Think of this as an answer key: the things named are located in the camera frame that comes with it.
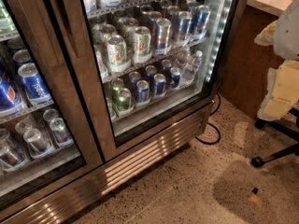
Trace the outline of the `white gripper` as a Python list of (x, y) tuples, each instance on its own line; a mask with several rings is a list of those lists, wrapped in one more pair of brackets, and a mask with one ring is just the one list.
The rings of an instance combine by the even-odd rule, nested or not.
[(259, 119), (281, 119), (299, 101), (299, 0), (293, 0), (278, 21), (268, 24), (254, 39), (260, 46), (273, 43), (276, 55), (286, 59), (278, 69), (269, 68), (267, 94), (257, 113)]

